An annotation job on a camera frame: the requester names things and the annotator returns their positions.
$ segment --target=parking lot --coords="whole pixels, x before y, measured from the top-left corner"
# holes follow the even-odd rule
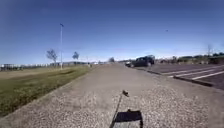
[[[158,64],[138,69],[224,90],[224,65]]]

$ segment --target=road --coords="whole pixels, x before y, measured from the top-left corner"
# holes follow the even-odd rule
[[[224,65],[157,64],[136,69],[224,90]]]
[[[223,90],[104,65],[0,119],[0,127],[140,127],[140,118],[117,119],[129,110],[141,114],[143,127],[223,128],[223,99]]]

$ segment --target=grass lawn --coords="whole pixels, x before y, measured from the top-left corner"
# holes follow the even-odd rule
[[[8,78],[21,77],[21,76],[27,76],[27,75],[36,75],[40,73],[47,73],[47,72],[58,71],[58,70],[60,70],[60,68],[43,67],[43,68],[36,68],[36,69],[1,71],[0,79],[8,79]]]
[[[0,117],[37,99],[44,94],[84,75],[87,67],[39,73],[29,76],[0,79]]]

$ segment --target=dark car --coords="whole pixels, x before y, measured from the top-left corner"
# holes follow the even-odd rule
[[[152,57],[140,57],[137,58],[135,61],[126,62],[125,65],[128,67],[148,67],[155,64],[155,61]]]

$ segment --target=paved path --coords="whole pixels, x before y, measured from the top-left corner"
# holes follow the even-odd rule
[[[122,90],[129,97],[120,97]],[[118,107],[138,111],[144,128],[223,128],[223,99],[222,90],[105,65],[0,119],[0,127],[140,127],[140,121],[112,123]]]

